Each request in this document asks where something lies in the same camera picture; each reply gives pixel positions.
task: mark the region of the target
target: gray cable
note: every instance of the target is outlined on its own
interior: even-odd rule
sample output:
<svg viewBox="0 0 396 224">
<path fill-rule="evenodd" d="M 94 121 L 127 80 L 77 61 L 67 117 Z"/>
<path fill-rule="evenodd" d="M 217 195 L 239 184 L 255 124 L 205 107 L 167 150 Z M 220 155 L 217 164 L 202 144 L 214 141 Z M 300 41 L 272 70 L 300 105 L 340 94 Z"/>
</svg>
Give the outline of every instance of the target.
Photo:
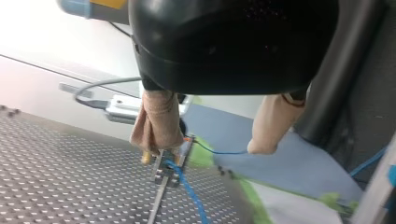
<svg viewBox="0 0 396 224">
<path fill-rule="evenodd" d="M 99 101 L 99 100 L 90 100 L 90 101 L 84 101 L 79 99 L 78 97 L 86 90 L 93 88 L 93 87 L 99 87 L 99 86 L 104 86 L 104 85 L 110 85 L 110 84 L 116 84 L 116 83 L 123 83 L 123 82 L 133 82 L 133 81 L 140 81 L 142 80 L 142 77 L 124 77 L 124 78 L 115 78 L 115 79 L 110 79 L 110 80 L 104 80 L 104 81 L 98 81 L 94 82 L 92 84 L 89 84 L 78 91 L 75 92 L 74 94 L 74 99 L 78 103 L 82 105 L 86 105 L 95 109 L 106 109 L 108 101 Z"/>
</svg>

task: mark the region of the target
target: wire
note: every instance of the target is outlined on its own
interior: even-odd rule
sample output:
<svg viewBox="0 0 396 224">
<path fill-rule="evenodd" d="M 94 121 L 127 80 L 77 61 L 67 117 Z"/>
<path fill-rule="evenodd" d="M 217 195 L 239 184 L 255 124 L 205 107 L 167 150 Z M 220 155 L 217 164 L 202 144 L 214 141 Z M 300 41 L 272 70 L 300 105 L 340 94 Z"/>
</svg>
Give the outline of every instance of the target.
<svg viewBox="0 0 396 224">
<path fill-rule="evenodd" d="M 104 86 L 104 85 L 110 85 L 110 84 L 116 84 L 116 83 L 123 83 L 123 82 L 133 82 L 133 81 L 140 81 L 142 80 L 141 77 L 125 77 L 125 78 L 116 78 L 116 79 L 110 79 L 110 80 L 104 80 L 104 81 L 98 81 L 94 82 L 92 84 L 89 84 L 79 90 L 77 90 L 74 94 L 74 99 L 85 106 L 89 106 L 91 108 L 95 109 L 106 109 L 108 101 L 99 101 L 99 100 L 90 100 L 90 101 L 84 101 L 79 99 L 79 96 L 86 90 L 93 88 L 93 87 L 98 87 L 98 86 Z"/>
<path fill-rule="evenodd" d="M 351 171 L 349 174 L 351 176 L 355 176 L 358 173 L 360 173 L 362 170 L 366 169 L 367 167 L 369 167 L 371 164 L 373 164 L 374 162 L 378 161 L 379 159 L 381 159 L 381 157 L 384 155 L 385 151 L 387 150 L 386 147 L 382 148 L 379 152 L 377 152 L 372 158 L 370 158 L 369 160 L 365 161 L 364 163 L 362 163 L 361 165 L 359 165 L 358 167 L 356 167 L 353 171 Z"/>
<path fill-rule="evenodd" d="M 198 196 L 195 194 L 194 190 L 190 186 L 190 184 L 187 182 L 186 177 L 184 176 L 183 172 L 180 170 L 180 168 L 172 161 L 167 160 L 166 164 L 169 165 L 179 176 L 180 182 L 183 184 L 184 188 L 186 189 L 187 193 L 190 195 L 191 199 L 194 201 L 198 208 L 199 216 L 201 217 L 201 222 L 202 224 L 208 224 L 208 220 L 206 217 L 206 212 L 204 209 L 204 206 L 201 203 L 201 200 L 199 200 Z"/>
<path fill-rule="evenodd" d="M 196 144 L 200 145 L 201 147 L 203 147 L 205 150 L 210 151 L 213 154 L 219 154 L 219 155 L 243 155 L 243 154 L 248 154 L 247 150 L 243 150 L 243 151 L 239 151 L 239 152 L 218 152 L 218 151 L 214 151 L 206 146 L 204 146 L 203 144 L 201 144 L 198 141 L 194 141 Z"/>
<path fill-rule="evenodd" d="M 118 25 L 114 24 L 113 22 L 109 21 L 108 22 L 112 27 L 116 28 L 116 30 L 120 31 L 124 35 L 128 35 L 128 37 L 131 37 L 132 35 L 128 34 L 126 31 L 122 30 Z"/>
</svg>

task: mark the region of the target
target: yellow part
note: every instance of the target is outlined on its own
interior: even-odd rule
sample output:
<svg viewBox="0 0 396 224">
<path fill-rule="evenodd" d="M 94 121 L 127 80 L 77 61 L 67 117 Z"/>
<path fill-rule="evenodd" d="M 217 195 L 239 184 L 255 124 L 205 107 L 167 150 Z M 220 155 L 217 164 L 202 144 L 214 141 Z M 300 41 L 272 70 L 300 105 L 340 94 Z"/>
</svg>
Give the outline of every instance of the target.
<svg viewBox="0 0 396 224">
<path fill-rule="evenodd" d="M 120 9 L 125 4 L 126 0 L 90 0 L 90 2 L 105 7 L 114 7 L 116 9 Z"/>
<path fill-rule="evenodd" d="M 148 165 L 150 162 L 151 162 L 151 153 L 149 153 L 147 151 L 143 151 L 142 163 L 144 165 Z"/>
</svg>

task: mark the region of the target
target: black cable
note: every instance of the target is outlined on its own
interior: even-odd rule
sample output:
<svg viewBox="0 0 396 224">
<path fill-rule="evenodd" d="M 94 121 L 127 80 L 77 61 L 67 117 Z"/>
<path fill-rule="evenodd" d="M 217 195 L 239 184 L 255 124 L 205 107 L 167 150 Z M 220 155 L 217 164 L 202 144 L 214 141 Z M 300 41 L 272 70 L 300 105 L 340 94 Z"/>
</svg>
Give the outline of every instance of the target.
<svg viewBox="0 0 396 224">
<path fill-rule="evenodd" d="M 106 109 L 108 105 L 108 101 L 100 101 L 100 100 L 90 100 L 90 101 L 84 101 L 79 99 L 79 96 L 86 90 L 93 88 L 93 87 L 98 87 L 98 86 L 104 86 L 104 85 L 109 85 L 109 84 L 116 84 L 116 83 L 123 83 L 123 82 L 133 82 L 133 81 L 140 81 L 142 80 L 141 77 L 125 77 L 125 78 L 116 78 L 116 79 L 110 79 L 110 80 L 104 80 L 104 81 L 98 81 L 92 84 L 89 84 L 78 91 L 75 92 L 74 94 L 74 99 L 85 106 L 89 106 L 91 108 L 95 109 Z"/>
<path fill-rule="evenodd" d="M 124 35 L 128 35 L 128 37 L 131 37 L 132 35 L 128 34 L 126 31 L 122 30 L 118 25 L 114 24 L 113 22 L 109 21 L 108 22 L 112 27 L 116 28 L 116 30 L 120 31 Z"/>
</svg>

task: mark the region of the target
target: metal rod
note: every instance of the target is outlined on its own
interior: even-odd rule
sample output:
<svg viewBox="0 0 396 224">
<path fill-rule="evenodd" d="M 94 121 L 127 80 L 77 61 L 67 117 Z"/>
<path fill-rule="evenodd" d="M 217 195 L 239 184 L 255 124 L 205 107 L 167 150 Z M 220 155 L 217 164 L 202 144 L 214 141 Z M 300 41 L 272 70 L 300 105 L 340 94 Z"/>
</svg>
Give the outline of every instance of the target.
<svg viewBox="0 0 396 224">
<path fill-rule="evenodd" d="M 161 182 L 160 188 L 157 191 L 157 196 L 155 197 L 154 205 L 152 206 L 151 213 L 149 214 L 148 224 L 154 224 L 155 217 L 157 216 L 158 210 L 161 205 L 161 200 L 165 194 L 166 185 L 168 184 L 169 177 L 164 176 L 163 182 Z"/>
</svg>

